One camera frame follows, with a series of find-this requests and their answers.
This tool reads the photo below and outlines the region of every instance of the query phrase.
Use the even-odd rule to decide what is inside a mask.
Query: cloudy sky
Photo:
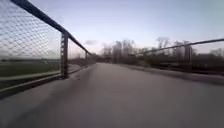
[[[127,38],[137,47],[150,47],[161,36],[173,41],[224,37],[223,0],[29,1],[93,52]]]

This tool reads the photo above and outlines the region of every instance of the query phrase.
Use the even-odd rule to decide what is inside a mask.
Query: grass field
[[[11,77],[57,71],[59,63],[51,62],[4,62],[0,63],[0,77]]]

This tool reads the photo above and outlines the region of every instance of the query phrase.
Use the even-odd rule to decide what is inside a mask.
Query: paved path
[[[224,87],[97,64],[11,128],[223,128]]]

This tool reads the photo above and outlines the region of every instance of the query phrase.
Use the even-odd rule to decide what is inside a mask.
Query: metal railing
[[[194,43],[175,42],[173,46],[135,54],[133,61],[161,69],[224,75],[224,38]]]
[[[0,26],[0,98],[94,63],[73,35],[27,0],[1,0]]]

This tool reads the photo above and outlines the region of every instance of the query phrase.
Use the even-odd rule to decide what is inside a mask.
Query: wire mesh fence
[[[86,52],[76,45],[72,40],[68,40],[68,69],[79,70],[86,65]]]
[[[139,53],[143,66],[224,75],[224,39],[196,43],[175,42],[174,46]]]
[[[66,29],[28,1],[0,0],[0,98],[17,92],[11,91],[14,88],[21,91],[67,78],[68,69],[88,64],[87,53]]]
[[[61,33],[10,0],[0,1],[0,78],[58,71]]]

